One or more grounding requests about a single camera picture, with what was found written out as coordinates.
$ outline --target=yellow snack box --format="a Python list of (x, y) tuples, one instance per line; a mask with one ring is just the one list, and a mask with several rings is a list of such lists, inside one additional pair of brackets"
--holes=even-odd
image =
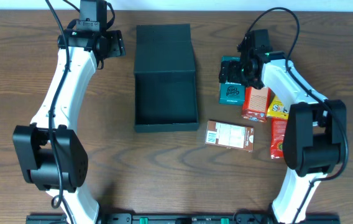
[(288, 110), (277, 96), (272, 100), (267, 112), (269, 118), (288, 119)]

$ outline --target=red snack box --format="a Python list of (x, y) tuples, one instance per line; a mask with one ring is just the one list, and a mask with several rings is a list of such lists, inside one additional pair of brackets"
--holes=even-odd
[(242, 117), (251, 121), (266, 122), (266, 113), (270, 101), (270, 88), (260, 90), (248, 87), (245, 89), (245, 102)]
[(287, 121), (272, 118), (272, 142), (270, 143), (270, 157), (283, 158), (283, 140), (286, 132)]

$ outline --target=open box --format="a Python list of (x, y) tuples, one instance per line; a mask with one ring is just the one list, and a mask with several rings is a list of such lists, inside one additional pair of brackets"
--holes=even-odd
[(137, 26), (135, 130), (198, 129), (190, 25)]

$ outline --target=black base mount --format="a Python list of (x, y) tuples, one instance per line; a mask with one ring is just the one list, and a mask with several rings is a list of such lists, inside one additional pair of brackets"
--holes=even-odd
[[(66, 215), (29, 215), (26, 224), (65, 223)], [(133, 215), (112, 213), (101, 216), (96, 224), (276, 224), (265, 213), (186, 214), (186, 215)], [(301, 224), (340, 224), (337, 215), (306, 215)]]

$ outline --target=barcode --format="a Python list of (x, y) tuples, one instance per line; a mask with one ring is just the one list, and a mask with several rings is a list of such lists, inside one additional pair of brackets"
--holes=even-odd
[(216, 132), (215, 131), (207, 131), (207, 143), (216, 144)]

